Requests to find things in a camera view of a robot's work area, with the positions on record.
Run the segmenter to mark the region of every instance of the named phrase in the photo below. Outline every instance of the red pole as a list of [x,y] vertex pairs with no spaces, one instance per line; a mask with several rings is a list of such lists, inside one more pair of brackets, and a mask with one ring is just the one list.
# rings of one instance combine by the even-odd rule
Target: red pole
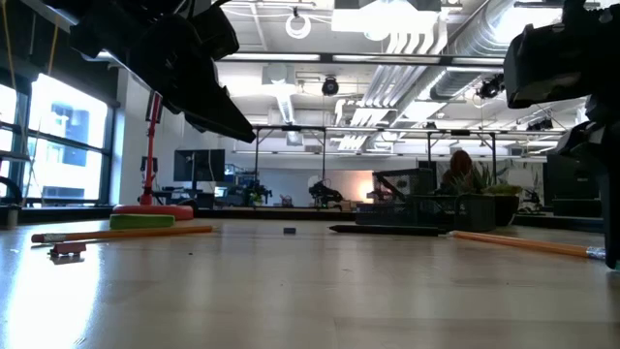
[[143,206],[153,205],[153,141],[155,139],[155,125],[157,125],[157,116],[159,109],[162,107],[162,96],[157,92],[153,92],[153,101],[151,104],[151,122],[148,126],[148,154],[146,156],[146,179],[144,180],[144,192],[139,197],[139,204]]

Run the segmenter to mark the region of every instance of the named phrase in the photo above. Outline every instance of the security camera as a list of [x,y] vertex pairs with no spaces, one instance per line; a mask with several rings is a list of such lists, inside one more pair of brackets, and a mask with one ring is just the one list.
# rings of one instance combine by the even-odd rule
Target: security camera
[[325,78],[325,82],[323,82],[323,88],[321,89],[323,94],[327,97],[333,96],[338,93],[338,82],[336,82],[335,77],[327,77]]

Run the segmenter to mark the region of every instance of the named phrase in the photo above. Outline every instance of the wooden table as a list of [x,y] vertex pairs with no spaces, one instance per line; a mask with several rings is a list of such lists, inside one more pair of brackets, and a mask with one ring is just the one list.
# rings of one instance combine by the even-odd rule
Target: wooden table
[[[30,235],[106,223],[0,233],[0,347],[619,347],[620,275],[601,262],[451,238],[337,235],[333,222],[185,224],[222,231],[91,243],[63,265]],[[501,234],[603,244],[577,232]]]

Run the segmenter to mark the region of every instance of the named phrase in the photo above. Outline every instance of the window frame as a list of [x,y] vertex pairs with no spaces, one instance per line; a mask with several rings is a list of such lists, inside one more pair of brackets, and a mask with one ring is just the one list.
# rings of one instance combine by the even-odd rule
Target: window frame
[[[10,87],[5,82],[0,80],[0,83]],[[106,115],[106,123],[104,130],[104,146],[97,147],[90,145],[88,143],[82,143],[74,140],[70,140],[63,137],[58,137],[45,132],[37,132],[37,130],[30,129],[28,127],[30,121],[30,109],[32,103],[32,88],[28,90],[18,90],[17,91],[17,101],[15,106],[15,123],[8,123],[4,121],[0,121],[0,129],[9,130],[13,132],[13,144],[12,151],[25,153],[24,147],[28,146],[27,143],[22,143],[22,127],[25,131],[26,138],[34,138],[47,140],[50,142],[58,143],[61,145],[71,146],[77,149],[83,149],[87,151],[94,151],[101,153],[102,163],[101,163],[101,172],[100,172],[100,182],[99,182],[99,199],[97,200],[87,200],[87,199],[57,199],[57,198],[25,198],[26,203],[31,206],[32,204],[40,204],[42,201],[45,201],[46,204],[52,205],[83,205],[83,204],[94,204],[96,206],[105,206],[109,204],[109,188],[111,181],[111,164],[112,164],[112,147],[114,140],[114,124],[116,122],[116,107],[112,106],[107,101],[102,101],[108,107],[108,114]],[[12,162],[9,169],[9,179],[13,180],[19,186],[19,189],[23,192],[23,178],[25,175],[26,164],[23,162]]]

